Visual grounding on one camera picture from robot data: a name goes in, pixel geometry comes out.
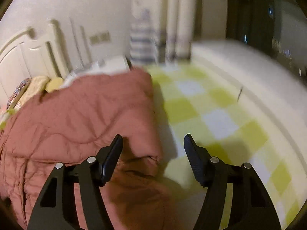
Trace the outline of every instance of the bedsheet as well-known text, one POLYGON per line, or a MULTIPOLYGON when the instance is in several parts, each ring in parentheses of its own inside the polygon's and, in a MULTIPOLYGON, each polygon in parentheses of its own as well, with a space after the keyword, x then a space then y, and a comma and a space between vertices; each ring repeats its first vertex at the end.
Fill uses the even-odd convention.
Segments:
MULTIPOLYGON (((153 108, 151 77, 139 69, 80 77, 68 88, 32 97, 0 136, 0 195, 11 199, 18 223, 26 229, 56 163, 81 163, 120 134, 122 154, 100 190, 114 228, 177 229, 168 190, 154 180, 162 148, 153 108)), ((77 214, 86 229, 77 185, 77 214)))
MULTIPOLYGON (((196 182, 185 155, 183 140, 187 133, 198 146, 206 147, 211 156, 225 163, 241 166, 250 162, 264 183, 284 229, 305 202, 295 192, 295 187, 301 184, 292 180, 301 172, 306 181, 303 168, 291 171, 257 119, 200 67, 185 63, 147 70, 153 78, 155 115, 164 150, 158 181, 170 189, 183 229, 193 229, 206 193, 196 182)), ((220 229, 228 224, 231 186, 228 184, 220 229)))

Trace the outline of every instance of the pink comforter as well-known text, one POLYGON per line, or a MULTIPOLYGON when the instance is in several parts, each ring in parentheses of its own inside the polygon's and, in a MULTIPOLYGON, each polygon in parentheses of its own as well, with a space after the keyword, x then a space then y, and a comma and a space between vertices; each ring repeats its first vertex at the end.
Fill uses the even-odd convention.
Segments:
MULTIPOLYGON (((162 149, 153 111, 151 77, 142 70, 87 76, 71 87, 39 94, 9 120, 0 137, 0 195, 9 197, 27 228, 32 209, 58 162, 78 164, 116 134, 124 149, 101 193, 115 229, 175 228, 167 191, 154 181, 162 149)), ((78 186, 79 223, 86 228, 78 186)))

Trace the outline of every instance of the bed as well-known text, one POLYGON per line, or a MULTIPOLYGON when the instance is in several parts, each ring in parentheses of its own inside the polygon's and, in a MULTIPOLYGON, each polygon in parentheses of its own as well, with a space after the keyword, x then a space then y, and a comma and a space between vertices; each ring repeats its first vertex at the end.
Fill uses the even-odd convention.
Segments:
POLYGON ((59 29, 54 20, 48 20, 46 33, 33 39, 34 29, 28 27, 0 49, 0 105, 7 103, 20 82, 26 78, 46 75, 49 78, 69 74, 59 41, 59 29))

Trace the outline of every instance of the curtain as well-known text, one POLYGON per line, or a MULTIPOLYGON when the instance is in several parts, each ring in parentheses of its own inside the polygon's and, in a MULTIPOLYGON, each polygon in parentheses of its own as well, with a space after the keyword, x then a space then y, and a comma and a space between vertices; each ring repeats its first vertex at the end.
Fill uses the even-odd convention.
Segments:
POLYGON ((133 65, 189 58, 196 0, 132 0, 133 65))

